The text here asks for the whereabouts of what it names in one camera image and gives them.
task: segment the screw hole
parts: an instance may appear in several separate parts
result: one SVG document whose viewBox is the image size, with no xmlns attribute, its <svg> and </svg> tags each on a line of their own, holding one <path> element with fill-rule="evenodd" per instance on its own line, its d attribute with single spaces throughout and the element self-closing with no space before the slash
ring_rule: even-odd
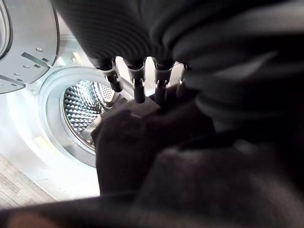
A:
<svg viewBox="0 0 304 228">
<path fill-rule="evenodd" d="M 40 47 L 36 48 L 36 51 L 37 52 L 43 52 L 42 48 L 40 48 Z"/>
</svg>

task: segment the washing machine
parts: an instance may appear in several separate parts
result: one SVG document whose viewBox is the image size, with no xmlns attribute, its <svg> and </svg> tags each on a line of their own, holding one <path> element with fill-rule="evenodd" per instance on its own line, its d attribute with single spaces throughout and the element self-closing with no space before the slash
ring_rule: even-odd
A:
<svg viewBox="0 0 304 228">
<path fill-rule="evenodd" d="M 92 130 L 101 115 L 133 100 L 93 67 L 48 0 L 0 0 L 0 152 L 56 200 L 99 195 Z M 182 66 L 176 65 L 171 84 Z M 155 90 L 146 61 L 146 95 Z"/>
</svg>

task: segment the floor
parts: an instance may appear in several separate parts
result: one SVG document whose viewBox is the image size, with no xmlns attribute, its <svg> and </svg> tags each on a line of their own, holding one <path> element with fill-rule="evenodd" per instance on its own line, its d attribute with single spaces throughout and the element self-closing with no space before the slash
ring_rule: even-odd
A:
<svg viewBox="0 0 304 228">
<path fill-rule="evenodd" d="M 0 209 L 55 201 L 0 154 Z"/>
</svg>

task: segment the silver metal plate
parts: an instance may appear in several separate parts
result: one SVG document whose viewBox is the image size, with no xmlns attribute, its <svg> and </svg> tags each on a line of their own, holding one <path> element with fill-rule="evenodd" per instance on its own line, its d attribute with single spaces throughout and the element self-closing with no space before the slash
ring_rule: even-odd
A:
<svg viewBox="0 0 304 228">
<path fill-rule="evenodd" d="M 23 89 L 25 85 L 21 82 L 11 80 L 0 75 L 0 91 L 2 93 L 8 93 L 12 91 L 16 91 L 19 89 Z"/>
<path fill-rule="evenodd" d="M 5 4 L 13 39 L 0 59 L 0 75 L 16 85 L 29 84 L 44 75 L 56 59 L 56 17 L 48 0 L 5 0 Z M 0 87 L 0 94 L 15 91 L 16 87 L 12 89 Z"/>
</svg>

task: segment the perforated drum surface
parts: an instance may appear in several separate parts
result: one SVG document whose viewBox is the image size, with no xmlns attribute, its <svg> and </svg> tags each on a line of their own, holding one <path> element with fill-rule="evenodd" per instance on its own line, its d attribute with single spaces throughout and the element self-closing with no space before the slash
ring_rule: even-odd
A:
<svg viewBox="0 0 304 228">
<path fill-rule="evenodd" d="M 115 102 L 120 99 L 125 100 L 122 96 L 118 96 L 118 99 L 113 102 L 114 94 L 111 88 L 88 80 L 82 80 L 65 91 L 63 110 L 66 123 L 74 135 L 92 148 L 94 145 L 89 139 L 90 125 L 102 113 L 111 109 Z"/>
</svg>

